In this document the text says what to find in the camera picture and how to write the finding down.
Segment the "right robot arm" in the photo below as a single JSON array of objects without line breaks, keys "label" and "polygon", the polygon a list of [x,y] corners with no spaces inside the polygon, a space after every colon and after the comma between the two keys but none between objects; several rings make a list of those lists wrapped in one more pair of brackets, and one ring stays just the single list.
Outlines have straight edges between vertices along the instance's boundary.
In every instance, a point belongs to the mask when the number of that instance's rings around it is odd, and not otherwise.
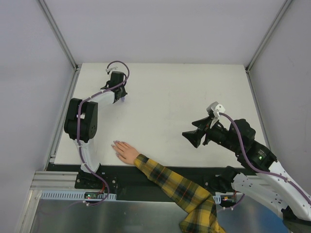
[{"label": "right robot arm", "polygon": [[226,129],[221,123],[212,124],[208,116],[193,122],[194,131],[182,135],[195,147],[210,141],[232,151],[238,162],[254,172],[268,186],[253,181],[236,169],[227,166],[220,175],[219,187],[223,191],[235,190],[259,202],[282,219],[292,233],[311,231],[311,196],[286,172],[277,157],[255,140],[256,131],[245,119],[230,119]]}]

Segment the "yellow plaid sleeve forearm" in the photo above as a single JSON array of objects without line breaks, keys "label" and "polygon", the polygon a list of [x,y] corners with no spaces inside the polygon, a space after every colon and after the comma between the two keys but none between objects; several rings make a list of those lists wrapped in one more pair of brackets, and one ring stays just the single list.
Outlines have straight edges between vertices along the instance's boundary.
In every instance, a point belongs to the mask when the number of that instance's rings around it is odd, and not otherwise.
[{"label": "yellow plaid sleeve forearm", "polygon": [[179,223],[183,233],[224,233],[213,195],[197,183],[140,154],[134,165],[188,215]]}]

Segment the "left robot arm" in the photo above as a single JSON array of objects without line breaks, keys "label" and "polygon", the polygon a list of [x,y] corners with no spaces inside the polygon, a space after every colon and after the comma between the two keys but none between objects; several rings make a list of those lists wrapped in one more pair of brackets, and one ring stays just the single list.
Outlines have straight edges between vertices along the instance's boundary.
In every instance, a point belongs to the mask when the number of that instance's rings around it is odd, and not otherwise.
[{"label": "left robot arm", "polygon": [[110,79],[97,93],[86,99],[72,98],[69,102],[64,131],[73,140],[78,150],[81,170],[89,173],[86,183],[93,189],[99,188],[103,178],[96,173],[100,162],[96,158],[94,137],[98,129],[98,111],[101,107],[114,104],[127,95],[125,85],[128,77],[121,71],[109,71]]}]

